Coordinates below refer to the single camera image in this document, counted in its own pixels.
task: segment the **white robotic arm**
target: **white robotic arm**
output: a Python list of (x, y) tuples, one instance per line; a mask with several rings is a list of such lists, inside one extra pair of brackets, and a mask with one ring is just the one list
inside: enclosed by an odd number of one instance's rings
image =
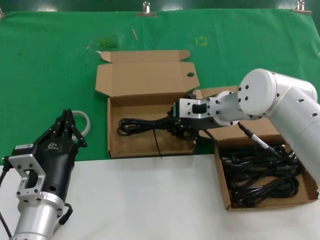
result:
[(176, 114), (187, 119), (214, 119), (214, 127), (240, 120), (269, 118), (312, 177), (320, 183), (320, 105), (315, 87), (297, 78), (264, 69), (248, 73), (238, 92), (224, 91), (197, 100), (181, 98)]

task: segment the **yellow mark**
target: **yellow mark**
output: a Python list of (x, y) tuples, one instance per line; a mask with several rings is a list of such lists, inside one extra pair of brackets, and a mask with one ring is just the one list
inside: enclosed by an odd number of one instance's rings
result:
[(205, 36), (199, 36), (195, 38), (195, 44), (197, 46), (208, 46), (207, 37)]

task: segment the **green backdrop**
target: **green backdrop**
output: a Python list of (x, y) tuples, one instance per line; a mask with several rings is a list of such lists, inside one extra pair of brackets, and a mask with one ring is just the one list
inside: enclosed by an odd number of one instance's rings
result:
[[(33, 142), (70, 108), (91, 119), (88, 147), (77, 160), (108, 159), (107, 98), (95, 92), (97, 65), (104, 62), (95, 50), (110, 49), (188, 49), (201, 88), (238, 85), (249, 71), (264, 68), (320, 90), (320, 38), (309, 15), (283, 9), (180, 10), (157, 17), (12, 12), (0, 21), (0, 155)], [(197, 153), (212, 151), (210, 144), (198, 146)]]

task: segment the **open cardboard box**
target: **open cardboard box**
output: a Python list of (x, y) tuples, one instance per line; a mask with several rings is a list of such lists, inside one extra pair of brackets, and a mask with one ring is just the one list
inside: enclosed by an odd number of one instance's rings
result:
[[(197, 95), (197, 98), (202, 99), (215, 95), (222, 91), (236, 92), (237, 87), (231, 86), (195, 90), (194, 94)], [(267, 144), (285, 144), (286, 149), (288, 149), (288, 151), (290, 150), (290, 147), (286, 144), (280, 133), (267, 118), (262, 118), (259, 120), (242, 120), (241, 123)], [(238, 127), (238, 125), (210, 129), (209, 132), (218, 140), (220, 151), (227, 151), (228, 148), (250, 146), (254, 144), (253, 140), (247, 137), (244, 132)], [(208, 136), (204, 132), (201, 132), (200, 135), (202, 137), (208, 138)], [(249, 209), (252, 210), (252, 208), (238, 208), (238, 206), (234, 202), (232, 202), (231, 194), (228, 190), (225, 179), (222, 162), (220, 156), (217, 154), (217, 146), (214, 146), (214, 152), (215, 163), (225, 209), (228, 211), (247, 211)], [(256, 185), (261, 186), (263, 184), (269, 183), (272, 179), (272, 177), (263, 178), (258, 181)], [(299, 188), (298, 193), (295, 196), (290, 198), (268, 198), (261, 204), (259, 204), (255, 209), (287, 208), (316, 201), (318, 199), (318, 185), (308, 173), (308, 171), (306, 171), (306, 169), (303, 169), (302, 174), (297, 176), (297, 180), (299, 181)]]
[[(119, 120), (157, 120), (166, 117), (173, 103), (199, 86), (188, 50), (116, 51), (101, 53), (111, 64), (97, 68), (95, 89), (108, 95), (107, 148), (112, 158), (158, 156), (153, 131), (131, 136), (117, 133)], [(156, 130), (162, 155), (192, 154), (193, 141)]]

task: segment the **box lid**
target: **box lid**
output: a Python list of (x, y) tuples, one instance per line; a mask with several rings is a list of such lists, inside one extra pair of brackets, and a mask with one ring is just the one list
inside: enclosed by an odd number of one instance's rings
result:
[[(237, 86), (226, 86), (226, 87), (215, 87), (215, 88), (206, 88), (206, 89), (197, 89), (193, 91), (193, 94), (196, 95), (197, 99), (203, 99), (215, 94), (219, 94), (223, 91), (231, 91), (236, 92)], [(241, 120), (241, 123), (247, 128), (250, 129), (255, 135), (261, 136), (278, 136), (280, 133), (274, 127), (274, 125), (270, 122), (270, 120), (266, 117), (263, 117), (258, 120)], [(221, 144), (225, 141), (237, 141), (240, 139), (247, 139), (248, 137), (245, 133), (238, 127), (238, 125), (234, 126), (226, 126), (220, 128), (214, 128), (208, 130)], [(200, 131), (200, 136), (209, 138), (206, 133)]]
[(110, 97), (185, 93), (199, 86), (188, 50), (104, 51), (95, 89)]

